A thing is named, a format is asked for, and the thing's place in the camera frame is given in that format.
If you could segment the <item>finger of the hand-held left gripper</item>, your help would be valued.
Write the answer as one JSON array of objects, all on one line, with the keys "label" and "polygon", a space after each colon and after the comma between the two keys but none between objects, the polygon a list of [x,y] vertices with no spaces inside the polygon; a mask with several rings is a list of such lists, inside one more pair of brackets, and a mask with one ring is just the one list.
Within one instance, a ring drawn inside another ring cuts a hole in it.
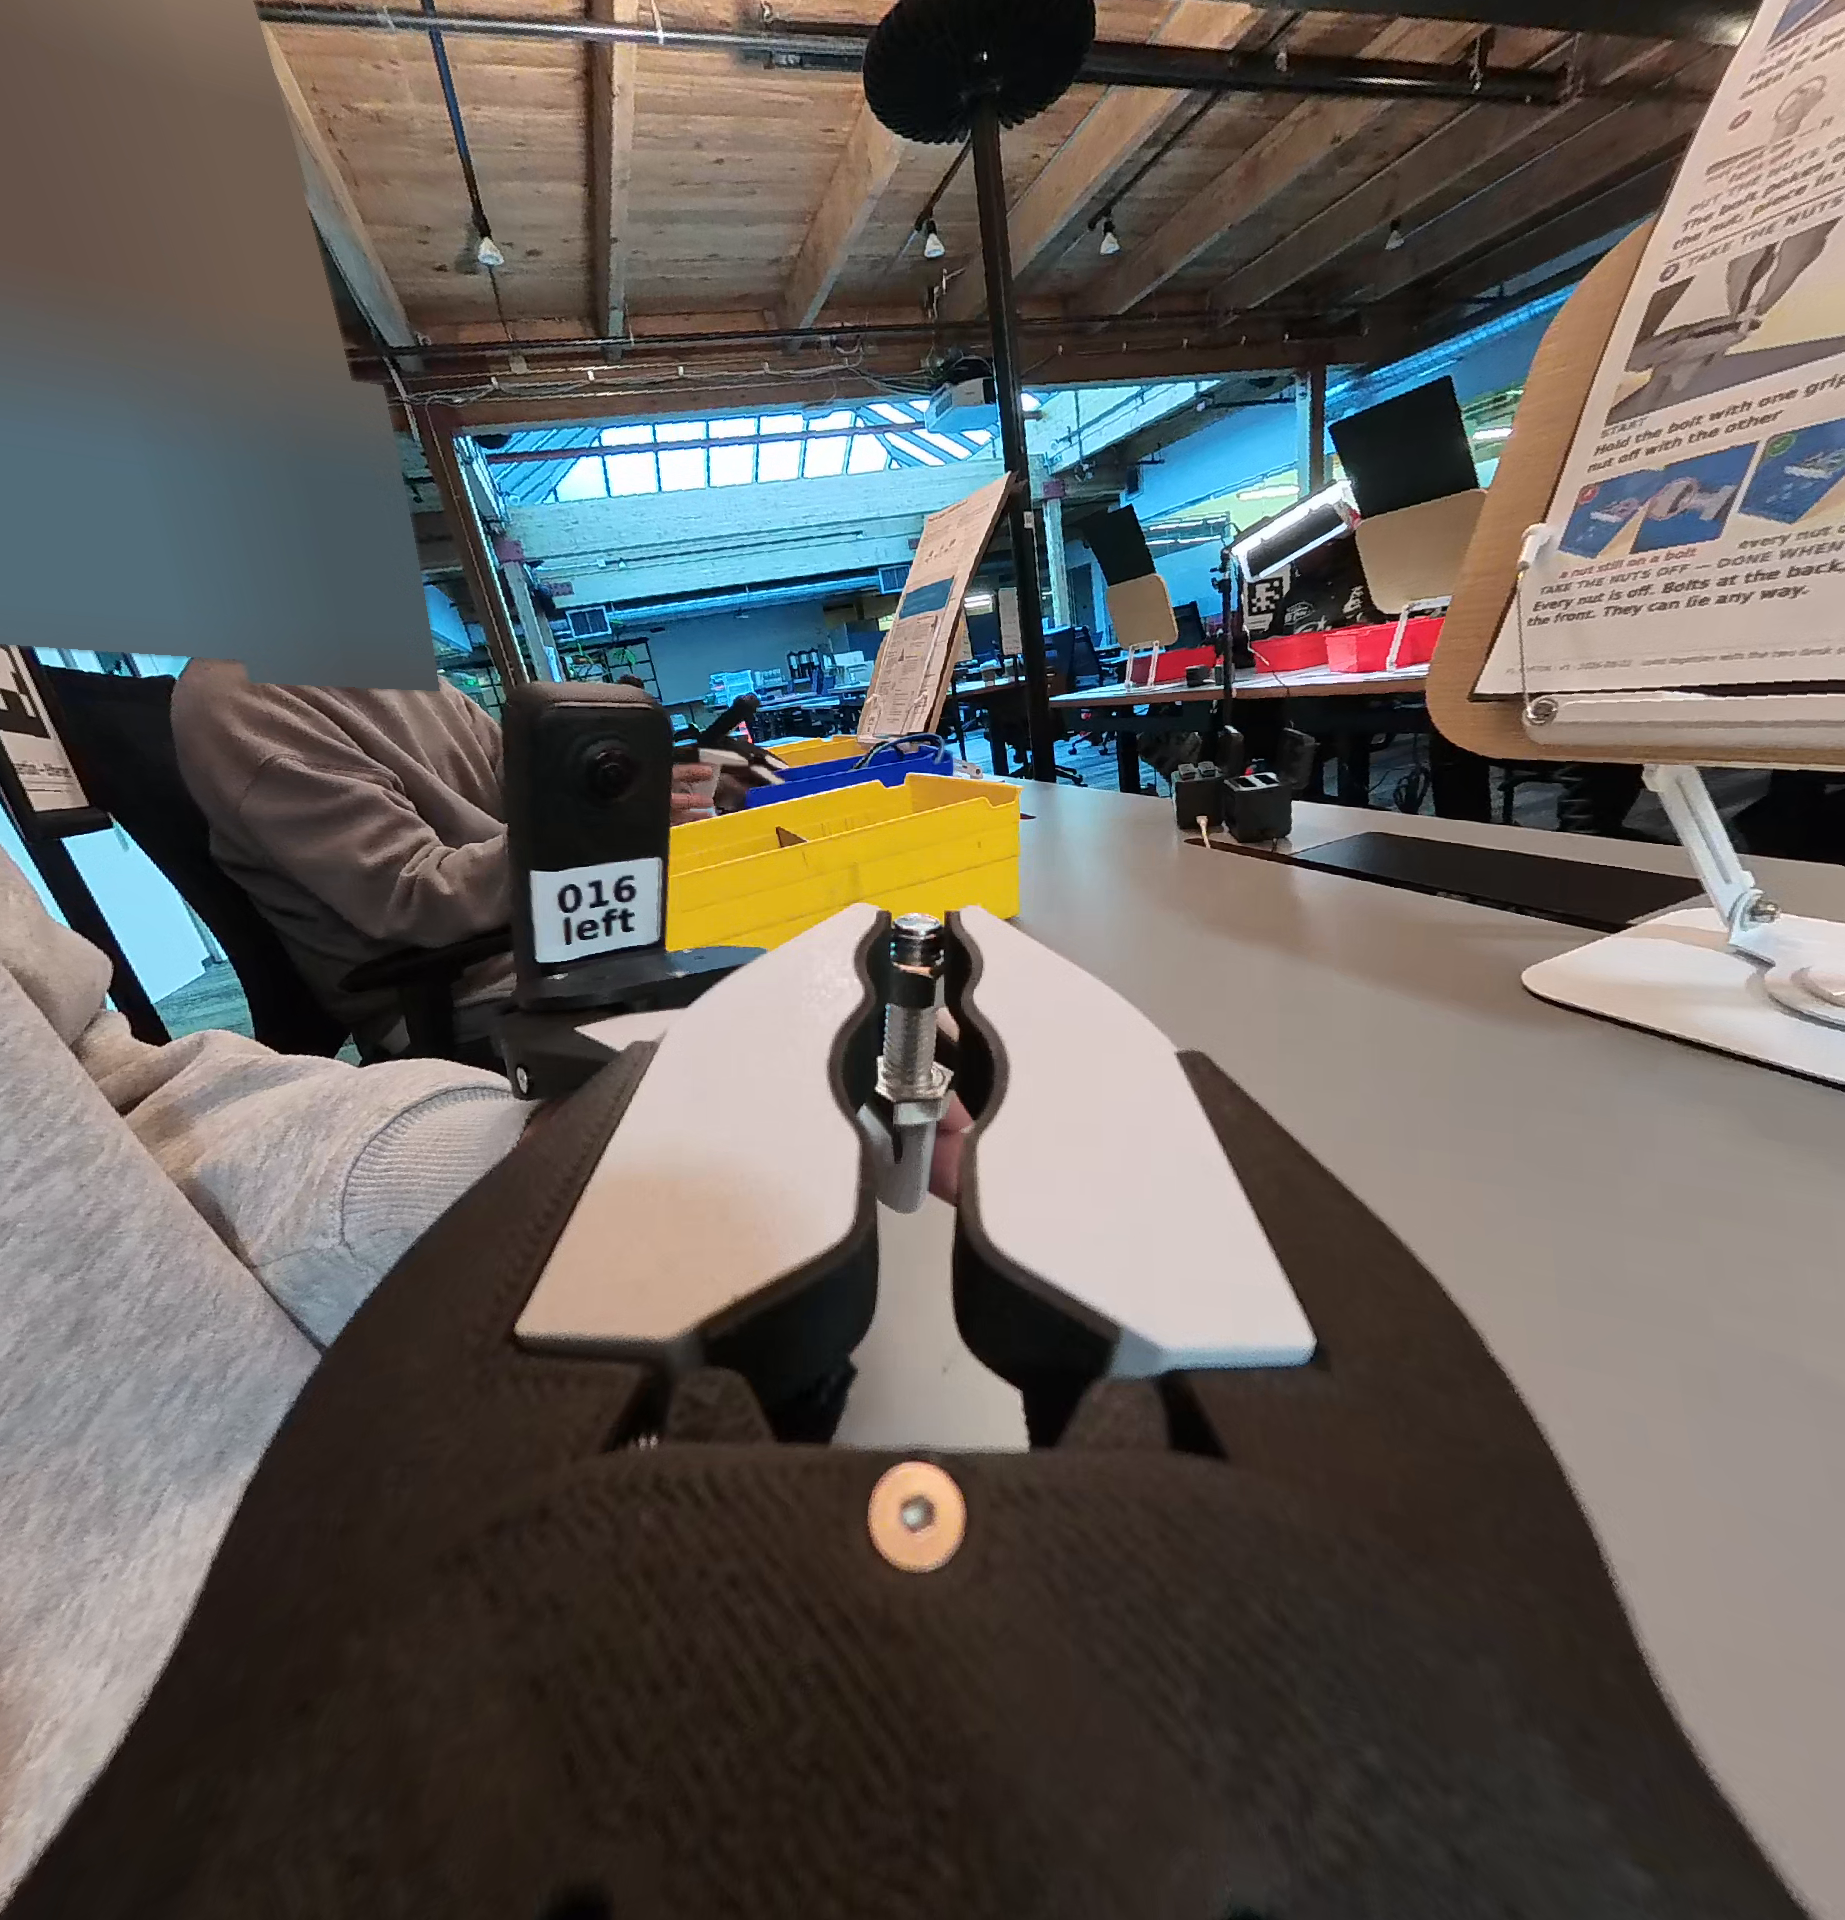
[{"label": "finger of the hand-held left gripper", "polygon": [[870,1108],[867,1152],[877,1194],[891,1213],[918,1213],[931,1196],[935,1137],[945,1108]]}]

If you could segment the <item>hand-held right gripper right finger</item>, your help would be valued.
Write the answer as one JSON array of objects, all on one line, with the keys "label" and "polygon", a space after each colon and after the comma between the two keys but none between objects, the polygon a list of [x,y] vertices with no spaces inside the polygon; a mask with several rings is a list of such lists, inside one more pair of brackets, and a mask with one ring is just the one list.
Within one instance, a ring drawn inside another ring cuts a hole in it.
[{"label": "hand-held right gripper right finger", "polygon": [[1300,1369],[1319,1332],[1271,1246],[1214,1099],[1101,980],[967,909],[954,915],[963,1102],[954,1312],[971,1355],[1052,1445],[1103,1381]]}]

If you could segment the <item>steel bolt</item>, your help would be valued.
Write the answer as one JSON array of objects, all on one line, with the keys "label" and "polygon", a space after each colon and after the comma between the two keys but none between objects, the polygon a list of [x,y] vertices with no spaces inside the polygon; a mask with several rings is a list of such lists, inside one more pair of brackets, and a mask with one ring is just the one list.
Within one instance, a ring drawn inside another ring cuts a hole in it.
[{"label": "steel bolt", "polygon": [[945,1108],[952,1098],[954,1073],[937,1058],[938,1013],[947,1003],[945,975],[947,960],[938,980],[897,973],[889,965],[877,1080],[884,1108]]}]

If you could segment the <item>person's left forearm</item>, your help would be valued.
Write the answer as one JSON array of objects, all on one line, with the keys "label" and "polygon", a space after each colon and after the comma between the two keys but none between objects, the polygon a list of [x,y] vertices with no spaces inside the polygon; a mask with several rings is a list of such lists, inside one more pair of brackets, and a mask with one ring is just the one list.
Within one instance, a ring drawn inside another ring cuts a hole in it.
[{"label": "person's left forearm", "polygon": [[489,1071],[348,1066],[98,1016],[74,1053],[145,1152],[318,1345],[526,1137]]}]

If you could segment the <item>grey desk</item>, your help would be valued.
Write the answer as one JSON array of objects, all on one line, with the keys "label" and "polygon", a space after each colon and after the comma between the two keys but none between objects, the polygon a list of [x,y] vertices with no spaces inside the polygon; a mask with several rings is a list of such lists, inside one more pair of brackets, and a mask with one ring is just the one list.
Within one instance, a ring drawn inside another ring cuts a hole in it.
[{"label": "grey desk", "polygon": [[1215,1058],[1439,1276],[1578,1480],[1805,1907],[1845,1916],[1845,1090],[1582,1017],[1582,933],[1034,782],[1022,925]]}]

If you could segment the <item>wooden office desk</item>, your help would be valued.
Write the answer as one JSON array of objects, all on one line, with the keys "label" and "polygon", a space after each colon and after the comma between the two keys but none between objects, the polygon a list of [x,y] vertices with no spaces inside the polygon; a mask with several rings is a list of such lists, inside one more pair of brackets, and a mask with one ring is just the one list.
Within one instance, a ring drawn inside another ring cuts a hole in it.
[{"label": "wooden office desk", "polygon": [[1416,662],[1366,675],[1342,675],[1319,666],[1293,675],[1250,670],[1229,682],[1215,675],[1203,683],[1188,680],[1154,686],[1120,683],[1056,694],[1050,700],[1050,727],[1056,738],[1110,738],[1118,788],[1126,796],[1140,796],[1145,762],[1136,746],[1137,738],[1199,731],[1218,712],[1226,714],[1226,724],[1230,724],[1230,714],[1245,705],[1383,708],[1404,700],[1424,708],[1430,675],[1432,664]]}]

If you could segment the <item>blue plastic bin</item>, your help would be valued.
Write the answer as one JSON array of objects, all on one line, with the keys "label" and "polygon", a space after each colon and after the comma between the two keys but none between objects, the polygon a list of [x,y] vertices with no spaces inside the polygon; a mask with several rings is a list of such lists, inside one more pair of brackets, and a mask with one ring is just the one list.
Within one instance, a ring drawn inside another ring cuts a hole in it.
[{"label": "blue plastic bin", "polygon": [[955,777],[959,757],[935,732],[909,732],[875,741],[875,748],[857,762],[820,765],[809,772],[789,772],[765,755],[765,772],[769,780],[747,791],[742,810],[753,813],[864,782],[900,787],[914,776]]}]

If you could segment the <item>brown document board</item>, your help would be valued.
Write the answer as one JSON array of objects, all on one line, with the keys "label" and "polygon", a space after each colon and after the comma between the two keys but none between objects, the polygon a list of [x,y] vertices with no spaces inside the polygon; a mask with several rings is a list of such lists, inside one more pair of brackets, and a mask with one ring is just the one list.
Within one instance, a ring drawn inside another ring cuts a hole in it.
[{"label": "brown document board", "polygon": [[1012,492],[1012,478],[1004,473],[924,520],[862,700],[862,741],[935,732],[950,697],[965,597]]}]

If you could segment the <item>black office chair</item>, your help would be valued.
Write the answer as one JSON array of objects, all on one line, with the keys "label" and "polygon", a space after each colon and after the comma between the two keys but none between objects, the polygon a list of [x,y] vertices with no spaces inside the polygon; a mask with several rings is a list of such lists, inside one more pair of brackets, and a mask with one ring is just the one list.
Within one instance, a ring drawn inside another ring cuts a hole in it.
[{"label": "black office chair", "polygon": [[[173,682],[50,664],[38,680],[95,805],[135,837],[226,949],[256,1040],[279,1053],[335,1056],[348,1027],[310,993],[256,900],[214,861],[204,815],[181,777],[169,722]],[[451,947],[381,951],[348,973],[345,985],[389,995],[415,1056],[502,1070],[498,1037],[462,1032],[455,1003],[457,983],[491,960],[511,960],[505,928]]]}]

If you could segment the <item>black and white marker sign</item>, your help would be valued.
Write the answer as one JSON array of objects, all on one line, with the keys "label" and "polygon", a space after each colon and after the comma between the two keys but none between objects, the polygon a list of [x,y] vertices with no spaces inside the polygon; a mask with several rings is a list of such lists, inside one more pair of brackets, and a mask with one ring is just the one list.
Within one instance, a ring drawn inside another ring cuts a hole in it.
[{"label": "black and white marker sign", "polygon": [[23,840],[74,840],[112,828],[71,760],[31,652],[0,645],[0,803]]}]

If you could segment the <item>red plastic bin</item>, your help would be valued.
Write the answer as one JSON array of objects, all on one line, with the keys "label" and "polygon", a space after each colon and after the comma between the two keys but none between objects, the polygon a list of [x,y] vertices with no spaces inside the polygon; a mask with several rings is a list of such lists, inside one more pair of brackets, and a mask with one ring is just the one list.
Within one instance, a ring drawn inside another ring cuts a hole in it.
[{"label": "red plastic bin", "polygon": [[1279,677],[1308,670],[1330,675],[1412,672],[1433,657],[1443,623],[1441,613],[1415,613],[1361,625],[1253,636],[1250,653],[1255,670]]}]

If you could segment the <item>person's light sweater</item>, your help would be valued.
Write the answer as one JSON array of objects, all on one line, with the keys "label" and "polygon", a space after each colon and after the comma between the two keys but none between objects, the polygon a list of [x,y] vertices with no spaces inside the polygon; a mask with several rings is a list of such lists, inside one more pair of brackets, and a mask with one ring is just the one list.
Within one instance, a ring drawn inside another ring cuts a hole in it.
[{"label": "person's light sweater", "polygon": [[0,1910],[318,1361],[77,1060],[107,977],[0,846]]}]

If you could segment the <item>black flat panel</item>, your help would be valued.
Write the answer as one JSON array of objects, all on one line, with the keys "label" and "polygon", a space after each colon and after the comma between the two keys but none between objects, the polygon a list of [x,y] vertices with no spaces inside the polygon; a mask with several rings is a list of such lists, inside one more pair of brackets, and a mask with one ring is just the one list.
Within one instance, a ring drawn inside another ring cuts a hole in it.
[{"label": "black flat panel", "polygon": [[1332,420],[1326,436],[1366,520],[1481,486],[1450,376]]}]

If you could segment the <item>black pole with round disc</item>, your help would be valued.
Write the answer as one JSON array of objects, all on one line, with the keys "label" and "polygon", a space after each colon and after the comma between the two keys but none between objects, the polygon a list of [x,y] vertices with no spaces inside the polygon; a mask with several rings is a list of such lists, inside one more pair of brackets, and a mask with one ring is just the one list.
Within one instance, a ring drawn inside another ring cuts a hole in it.
[{"label": "black pole with round disc", "polygon": [[1091,2],[897,2],[872,31],[862,57],[864,101],[875,123],[924,145],[963,140],[976,169],[991,367],[1007,475],[1005,526],[1036,782],[1055,782],[1059,765],[1000,138],[1050,109],[1076,83],[1092,38]]}]

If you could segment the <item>printed instruction sheet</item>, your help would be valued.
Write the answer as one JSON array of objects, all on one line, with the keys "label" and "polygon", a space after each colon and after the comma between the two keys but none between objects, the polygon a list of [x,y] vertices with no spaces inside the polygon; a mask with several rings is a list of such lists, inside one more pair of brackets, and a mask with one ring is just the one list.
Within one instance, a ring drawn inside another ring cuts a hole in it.
[{"label": "printed instruction sheet", "polygon": [[1647,228],[1476,691],[1845,691],[1845,5],[1763,5]]}]

